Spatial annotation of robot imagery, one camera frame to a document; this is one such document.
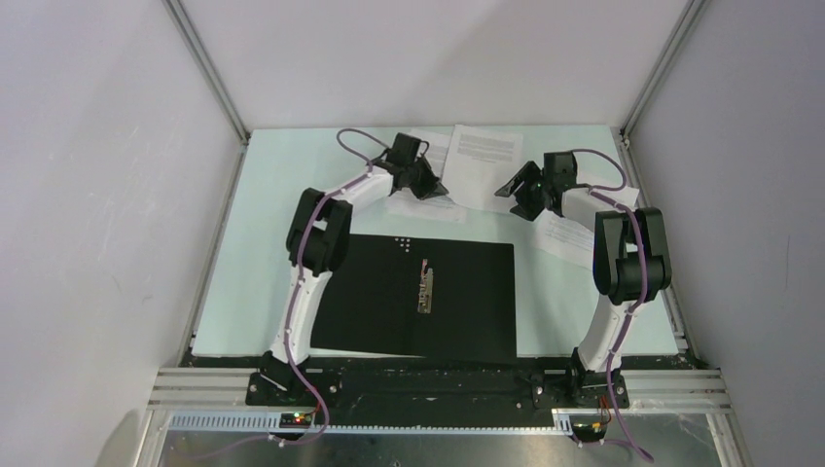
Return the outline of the red black clip folder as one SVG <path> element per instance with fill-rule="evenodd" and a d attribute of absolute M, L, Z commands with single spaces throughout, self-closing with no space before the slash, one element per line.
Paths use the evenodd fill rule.
<path fill-rule="evenodd" d="M 509 243 L 355 234 L 323 293 L 314 349 L 511 364 Z"/>

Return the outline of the metal folder clip mechanism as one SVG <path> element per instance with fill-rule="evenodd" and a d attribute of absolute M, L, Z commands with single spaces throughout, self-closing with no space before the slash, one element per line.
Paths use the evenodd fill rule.
<path fill-rule="evenodd" d="M 430 314 L 432 311 L 432 296 L 434 285 L 434 271 L 427 259 L 421 262 L 420 280 L 418 284 L 416 310 L 421 314 Z"/>

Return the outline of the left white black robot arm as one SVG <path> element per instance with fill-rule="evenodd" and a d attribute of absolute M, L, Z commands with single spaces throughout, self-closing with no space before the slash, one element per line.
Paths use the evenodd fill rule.
<path fill-rule="evenodd" d="M 364 171 L 326 191 L 305 189 L 286 238 L 290 264 L 288 300 L 260 367 L 260 375 L 270 383 L 270 393 L 284 405 L 300 403 L 311 389 L 299 365 L 308 358 L 323 293 L 346 257 L 356 211 L 405 189 L 419 200 L 448 194 L 426 159 L 432 147 L 430 137 L 400 132 L 391 145 L 382 146 L 379 156 L 370 158 L 342 141 L 346 133 L 377 139 L 356 128 L 343 128 L 336 134 L 345 151 L 365 162 Z"/>

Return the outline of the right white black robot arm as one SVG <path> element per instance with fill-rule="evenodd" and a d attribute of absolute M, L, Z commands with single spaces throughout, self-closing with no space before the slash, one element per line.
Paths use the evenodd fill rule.
<path fill-rule="evenodd" d="M 578 177 L 575 151 L 551 152 L 542 164 L 526 163 L 496 195 L 513 198 L 511 213 L 528 221 L 546 211 L 593 235 L 592 277 L 599 293 L 588 331 L 561 377 L 536 383 L 536 407 L 615 407 L 622 350 L 634 318 L 671 284 L 672 267 L 664 216 L 656 207 L 634 208 L 615 197 L 628 184 L 586 183 Z"/>

